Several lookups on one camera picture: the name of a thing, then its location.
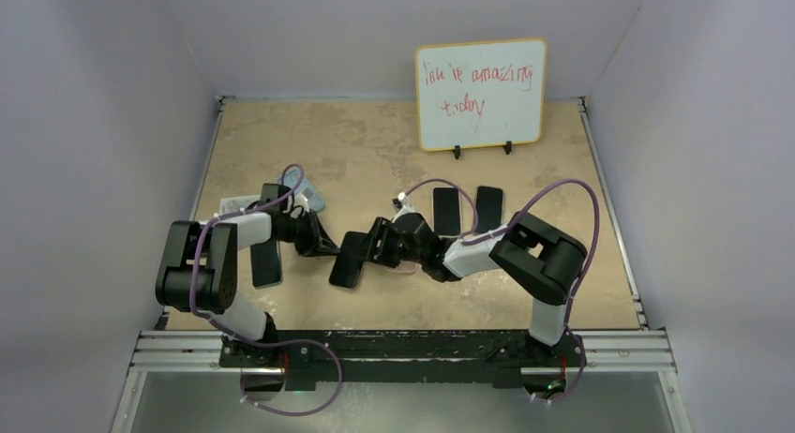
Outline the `black phone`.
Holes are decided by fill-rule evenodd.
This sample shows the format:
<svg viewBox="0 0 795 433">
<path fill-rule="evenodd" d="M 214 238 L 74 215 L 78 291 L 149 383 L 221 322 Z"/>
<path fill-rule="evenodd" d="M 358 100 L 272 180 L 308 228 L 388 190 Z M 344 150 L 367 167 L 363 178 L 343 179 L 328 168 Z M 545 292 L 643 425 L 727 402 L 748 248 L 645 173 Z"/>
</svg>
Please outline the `black phone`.
<svg viewBox="0 0 795 433">
<path fill-rule="evenodd" d="M 358 283 L 372 236 L 359 231 L 348 231 L 339 247 L 328 282 L 335 287 L 354 289 Z"/>
</svg>

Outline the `black smartphone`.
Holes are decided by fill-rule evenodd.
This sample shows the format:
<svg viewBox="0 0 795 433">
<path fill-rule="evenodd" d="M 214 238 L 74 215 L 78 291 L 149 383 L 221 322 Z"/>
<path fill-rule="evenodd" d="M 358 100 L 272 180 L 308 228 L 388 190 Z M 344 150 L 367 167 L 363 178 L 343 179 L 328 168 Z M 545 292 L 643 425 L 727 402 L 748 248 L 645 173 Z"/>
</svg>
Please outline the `black smartphone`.
<svg viewBox="0 0 795 433">
<path fill-rule="evenodd" d="M 453 187 L 435 187 L 432 190 L 434 231 L 442 237 L 461 234 L 459 192 Z"/>
<path fill-rule="evenodd" d="M 479 186 L 475 207 L 478 217 L 476 233 L 498 229 L 503 223 L 504 191 L 498 187 Z"/>
</svg>

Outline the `pink phone case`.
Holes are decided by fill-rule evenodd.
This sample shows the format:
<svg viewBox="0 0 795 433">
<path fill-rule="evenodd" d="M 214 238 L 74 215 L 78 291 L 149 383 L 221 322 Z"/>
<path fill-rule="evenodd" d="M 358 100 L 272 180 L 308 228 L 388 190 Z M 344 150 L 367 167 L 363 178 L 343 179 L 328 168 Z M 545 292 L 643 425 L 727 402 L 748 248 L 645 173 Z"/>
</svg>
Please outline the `pink phone case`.
<svg viewBox="0 0 795 433">
<path fill-rule="evenodd" d="M 410 261 L 402 261 L 399 265 L 388 268 L 389 272 L 401 274 L 401 275 L 412 275 L 416 272 L 417 264 Z"/>
</svg>

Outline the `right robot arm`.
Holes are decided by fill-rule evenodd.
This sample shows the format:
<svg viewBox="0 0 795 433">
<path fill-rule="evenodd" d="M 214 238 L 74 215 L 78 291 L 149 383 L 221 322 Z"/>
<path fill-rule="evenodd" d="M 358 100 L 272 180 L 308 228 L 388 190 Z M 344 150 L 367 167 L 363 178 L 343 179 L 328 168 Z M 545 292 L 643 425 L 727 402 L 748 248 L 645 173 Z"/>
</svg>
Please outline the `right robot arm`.
<svg viewBox="0 0 795 433">
<path fill-rule="evenodd" d="M 442 283 L 505 272 L 532 297 L 526 351 L 540 365 L 563 352 L 569 300 L 589 263 L 578 239 L 528 213 L 516 213 L 508 224 L 472 240 L 441 237 L 418 213 L 379 217 L 362 248 L 365 262 L 392 269 L 411 262 Z"/>
</svg>

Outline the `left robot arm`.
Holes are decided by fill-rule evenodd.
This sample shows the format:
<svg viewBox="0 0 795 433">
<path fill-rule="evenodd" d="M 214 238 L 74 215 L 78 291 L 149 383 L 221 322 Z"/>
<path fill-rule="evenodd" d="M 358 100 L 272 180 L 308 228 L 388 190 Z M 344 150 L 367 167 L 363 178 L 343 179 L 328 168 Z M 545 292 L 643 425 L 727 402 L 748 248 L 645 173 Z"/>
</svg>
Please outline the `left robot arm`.
<svg viewBox="0 0 795 433">
<path fill-rule="evenodd" d="M 155 283 L 157 301 L 208 321 L 243 344 L 255 366 L 269 366 L 279 354 L 271 315 L 238 290 L 238 252 L 254 248 L 259 275 L 280 258 L 270 244 L 292 244 L 301 257 L 336 256 L 339 247 L 315 211 L 299 204 L 294 189 L 266 183 L 249 206 L 201 223 L 174 221 L 169 229 Z"/>
</svg>

